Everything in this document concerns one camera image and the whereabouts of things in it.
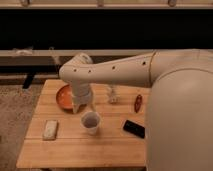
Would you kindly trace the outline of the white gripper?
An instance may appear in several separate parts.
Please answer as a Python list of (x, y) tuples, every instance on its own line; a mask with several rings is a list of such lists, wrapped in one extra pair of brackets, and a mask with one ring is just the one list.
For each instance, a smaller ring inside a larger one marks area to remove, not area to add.
[[(92, 88), (87, 83), (72, 83), (72, 101), (75, 103), (73, 105), (73, 113), (77, 114), (80, 110), (80, 105), (88, 104), (93, 99)], [(96, 111), (96, 107), (93, 103), (89, 104), (92, 111)]]

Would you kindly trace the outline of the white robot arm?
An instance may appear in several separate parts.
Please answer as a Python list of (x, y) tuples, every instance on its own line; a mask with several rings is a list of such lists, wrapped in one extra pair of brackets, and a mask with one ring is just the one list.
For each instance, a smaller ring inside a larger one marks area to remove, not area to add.
[(146, 87), (147, 171), (213, 171), (213, 51), (154, 51), (95, 64), (80, 53), (59, 70), (76, 105), (92, 83)]

